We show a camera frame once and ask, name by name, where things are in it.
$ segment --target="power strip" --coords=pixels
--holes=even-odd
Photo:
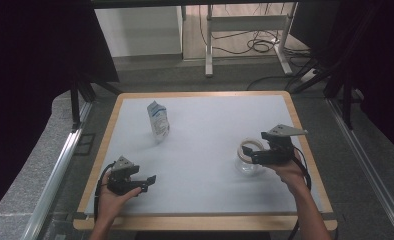
[[[316,74],[318,74],[318,73],[319,73],[319,70],[312,68],[302,78],[300,78],[300,81],[307,82],[310,79],[312,79],[314,76],[316,76]]]

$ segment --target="wooden table frame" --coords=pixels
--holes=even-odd
[[[163,93],[124,93],[119,95],[110,120],[107,124],[106,132],[97,153],[90,177],[84,190],[78,212],[83,213],[88,203],[88,199],[94,194],[94,187],[99,178],[99,173],[106,156],[106,152],[113,134],[116,121],[124,99],[128,98],[181,98],[181,97],[222,97],[222,96],[263,96],[281,95],[287,105],[294,127],[302,129],[300,120],[290,95],[285,91],[247,91],[247,92],[163,92]],[[302,151],[306,157],[308,168],[311,172],[312,181],[317,187],[319,197],[324,211],[324,216],[334,216],[328,196],[325,192],[318,169],[313,159],[312,152],[305,136],[299,136]],[[151,230],[193,230],[193,231],[275,231],[291,230],[297,220],[296,215],[269,215],[269,214],[249,214],[249,215],[219,215],[216,216],[124,216],[116,219],[112,229],[129,231],[151,231]],[[328,230],[337,228],[335,218],[325,219]],[[74,227],[78,230],[91,230],[94,227],[92,216],[87,219],[75,219]]]

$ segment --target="metal frame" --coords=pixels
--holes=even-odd
[[[284,55],[284,45],[290,31],[296,2],[287,15],[213,17],[212,6],[207,5],[206,77],[213,76],[212,32],[282,30],[282,38],[274,49],[285,75],[293,72]]]
[[[53,203],[54,197],[58,191],[59,185],[63,180],[63,176],[69,166],[70,159],[75,151],[75,147],[79,141],[82,130],[84,128],[84,122],[88,117],[88,113],[91,110],[91,103],[85,103],[81,110],[81,119],[78,129],[71,132],[66,140],[66,143],[57,159],[56,165],[47,181],[47,184],[42,191],[41,197],[32,213],[31,218],[26,225],[25,231],[23,232],[20,239],[31,240],[37,239],[41,228],[44,224],[45,218],[47,217],[48,211]]]
[[[378,197],[381,205],[383,206],[387,216],[389,217],[391,224],[394,226],[394,198],[387,190],[377,171],[371,163],[368,155],[357,139],[355,133],[346,125],[346,123],[341,118],[341,110],[338,104],[330,99],[327,99],[327,103],[334,113],[335,119],[343,132],[344,137],[348,141],[353,153],[356,156],[366,178],[371,184],[372,189]]]

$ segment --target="gray floor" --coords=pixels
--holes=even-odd
[[[203,64],[177,60],[130,63],[118,59],[121,82],[114,85],[125,92],[244,91],[256,79],[282,75],[275,57],[215,61],[212,78],[204,76]],[[286,82],[284,78],[272,77],[253,85],[251,90],[282,90]],[[324,86],[325,82],[321,82],[292,98],[303,128],[310,133],[307,138],[339,222],[339,239],[394,239],[394,227],[323,98]],[[89,236],[89,232],[72,227],[72,216],[104,134],[101,126],[108,121],[116,99],[105,89],[98,86],[94,89],[98,96],[83,132],[86,137],[94,137],[94,144],[89,152],[83,147],[76,149],[39,239]],[[70,132],[69,97],[66,93],[55,99],[46,130],[0,203],[0,239],[19,239],[31,217]],[[356,104],[352,121],[355,134],[394,196],[394,146]],[[110,239],[133,239],[134,235],[134,232],[113,231]],[[286,237],[287,233],[273,233],[273,239]]]

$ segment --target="black curtain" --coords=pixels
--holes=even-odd
[[[351,29],[354,25],[352,21],[358,19],[370,2],[380,2],[381,6],[348,66],[354,87],[365,96],[361,103],[362,110],[394,144],[394,0],[343,0],[331,41],[339,38],[346,29]],[[353,32],[347,32],[348,39]],[[343,41],[338,49],[344,49],[346,43]]]
[[[83,74],[118,81],[88,1],[0,1],[0,200],[51,116]]]

